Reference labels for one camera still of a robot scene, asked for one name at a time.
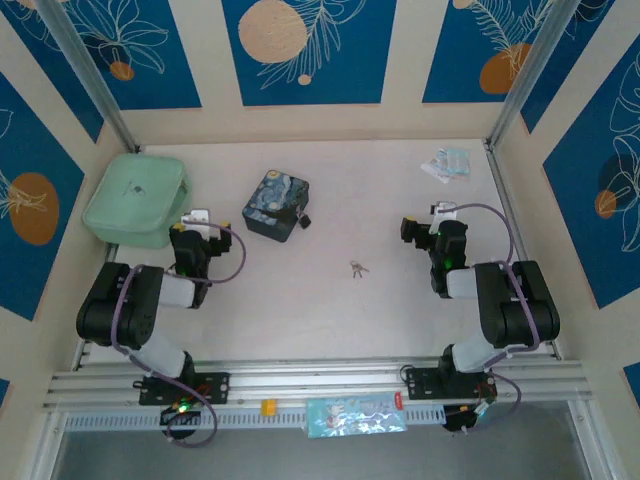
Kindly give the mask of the starry night print box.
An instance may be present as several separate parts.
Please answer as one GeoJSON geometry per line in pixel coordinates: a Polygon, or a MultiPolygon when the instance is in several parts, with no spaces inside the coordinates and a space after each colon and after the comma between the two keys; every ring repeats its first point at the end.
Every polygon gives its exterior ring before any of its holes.
{"type": "Polygon", "coordinates": [[[310,185],[306,180],[269,170],[242,211],[249,231],[285,243],[306,213],[310,185]]]}

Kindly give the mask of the blue white wipe packet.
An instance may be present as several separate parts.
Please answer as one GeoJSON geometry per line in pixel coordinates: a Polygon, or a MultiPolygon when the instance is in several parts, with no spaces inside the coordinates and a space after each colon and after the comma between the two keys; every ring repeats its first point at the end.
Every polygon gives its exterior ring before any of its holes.
{"type": "Polygon", "coordinates": [[[435,166],[447,176],[466,176],[470,173],[470,152],[462,148],[441,148],[435,155],[435,166]]]}

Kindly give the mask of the mint green lidded container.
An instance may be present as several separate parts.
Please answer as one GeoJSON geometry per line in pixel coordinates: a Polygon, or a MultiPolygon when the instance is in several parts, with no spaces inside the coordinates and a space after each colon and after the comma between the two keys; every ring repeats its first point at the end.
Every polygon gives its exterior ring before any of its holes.
{"type": "Polygon", "coordinates": [[[191,198],[191,178],[181,160],[121,154],[108,165],[82,220],[106,243],[161,249],[191,198]]]}

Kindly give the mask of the left black controller board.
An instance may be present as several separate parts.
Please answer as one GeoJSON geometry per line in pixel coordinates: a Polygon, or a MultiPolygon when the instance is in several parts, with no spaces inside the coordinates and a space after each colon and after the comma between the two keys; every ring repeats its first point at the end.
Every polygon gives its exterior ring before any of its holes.
{"type": "Polygon", "coordinates": [[[188,403],[171,405],[160,413],[159,424],[162,427],[181,427],[198,425],[201,412],[188,403]]]}

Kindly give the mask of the black controller board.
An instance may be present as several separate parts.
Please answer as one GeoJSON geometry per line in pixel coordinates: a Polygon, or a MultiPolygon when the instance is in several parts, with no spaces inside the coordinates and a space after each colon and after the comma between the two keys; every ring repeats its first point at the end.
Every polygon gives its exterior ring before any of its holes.
{"type": "Polygon", "coordinates": [[[201,412],[188,403],[171,405],[160,413],[159,424],[162,427],[181,427],[198,425],[201,412]]]}
{"type": "Polygon", "coordinates": [[[443,427],[452,433],[471,429],[493,403],[493,400],[482,400],[474,404],[445,405],[443,427]]]}

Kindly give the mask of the right black controller board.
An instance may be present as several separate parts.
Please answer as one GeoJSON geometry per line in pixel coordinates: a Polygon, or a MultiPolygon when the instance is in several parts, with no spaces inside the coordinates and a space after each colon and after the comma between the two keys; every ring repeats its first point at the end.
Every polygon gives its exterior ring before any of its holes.
{"type": "Polygon", "coordinates": [[[445,405],[443,427],[452,433],[471,429],[493,403],[493,400],[482,400],[474,404],[445,405]]]}

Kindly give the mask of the blue cartoon print packet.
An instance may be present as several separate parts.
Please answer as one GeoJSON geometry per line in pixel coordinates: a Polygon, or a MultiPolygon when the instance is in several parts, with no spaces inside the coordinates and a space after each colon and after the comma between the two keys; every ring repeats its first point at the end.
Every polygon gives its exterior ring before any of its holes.
{"type": "Polygon", "coordinates": [[[306,405],[310,439],[402,433],[407,430],[395,393],[310,399],[306,405]]]}

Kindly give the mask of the left black mount plate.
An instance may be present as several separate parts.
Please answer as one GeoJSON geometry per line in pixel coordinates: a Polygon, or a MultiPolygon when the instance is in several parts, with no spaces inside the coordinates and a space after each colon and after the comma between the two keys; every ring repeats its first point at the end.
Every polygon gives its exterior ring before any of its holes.
{"type": "MultiPolygon", "coordinates": [[[[190,377],[181,379],[181,382],[213,405],[227,403],[230,390],[230,374],[227,372],[195,373],[190,377]]],[[[139,404],[142,406],[169,406],[182,401],[197,402],[190,393],[171,383],[155,377],[144,377],[133,382],[132,387],[139,392],[139,404]]]]}

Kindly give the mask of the black mount plate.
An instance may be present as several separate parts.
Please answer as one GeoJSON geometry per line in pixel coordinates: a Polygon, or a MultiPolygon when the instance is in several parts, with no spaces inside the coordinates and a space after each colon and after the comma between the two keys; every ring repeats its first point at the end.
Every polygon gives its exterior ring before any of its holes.
{"type": "MultiPolygon", "coordinates": [[[[227,403],[230,390],[230,374],[227,372],[195,373],[190,377],[181,379],[181,382],[213,405],[227,403]]],[[[155,377],[144,377],[133,382],[132,387],[139,392],[139,404],[142,406],[169,406],[182,401],[197,402],[190,393],[171,383],[155,377]]]]}
{"type": "Polygon", "coordinates": [[[481,400],[498,396],[495,384],[483,372],[442,372],[409,366],[402,375],[410,400],[481,400]]]}

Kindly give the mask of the right black mount plate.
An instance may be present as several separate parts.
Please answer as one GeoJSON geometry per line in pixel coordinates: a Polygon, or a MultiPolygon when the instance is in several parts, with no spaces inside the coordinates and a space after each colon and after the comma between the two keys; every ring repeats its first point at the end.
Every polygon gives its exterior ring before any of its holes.
{"type": "Polygon", "coordinates": [[[442,372],[409,366],[402,375],[410,400],[481,400],[498,396],[495,384],[483,372],[442,372]]]}

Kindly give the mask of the aluminium frame beam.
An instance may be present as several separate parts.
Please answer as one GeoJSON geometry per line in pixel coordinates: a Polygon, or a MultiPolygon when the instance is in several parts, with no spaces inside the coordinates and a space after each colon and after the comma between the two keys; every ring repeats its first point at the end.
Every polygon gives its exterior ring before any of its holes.
{"type": "MultiPolygon", "coordinates": [[[[435,367],[437,359],[200,361],[196,370],[228,372],[227,406],[256,408],[265,399],[277,399],[286,407],[297,407],[308,398],[404,392],[406,386],[400,374],[404,365],[435,367]]],[[[499,363],[494,371],[520,387],[524,402],[594,398],[577,360],[559,360],[545,354],[519,355],[499,363]]],[[[141,370],[123,362],[89,363],[77,371],[56,372],[42,408],[61,412],[137,408],[139,393],[132,383],[141,377],[141,370]]]]}

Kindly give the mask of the aluminium corner post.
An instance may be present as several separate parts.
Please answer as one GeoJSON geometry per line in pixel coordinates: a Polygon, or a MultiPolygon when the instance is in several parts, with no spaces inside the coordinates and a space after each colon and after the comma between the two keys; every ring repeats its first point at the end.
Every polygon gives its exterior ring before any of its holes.
{"type": "Polygon", "coordinates": [[[139,153],[140,145],[126,125],[117,102],[62,4],[57,0],[34,0],[34,3],[51,36],[103,120],[111,127],[127,152],[139,153]]]}
{"type": "Polygon", "coordinates": [[[543,72],[581,0],[554,0],[528,56],[509,91],[498,119],[485,141],[494,152],[506,135],[543,72]]]}

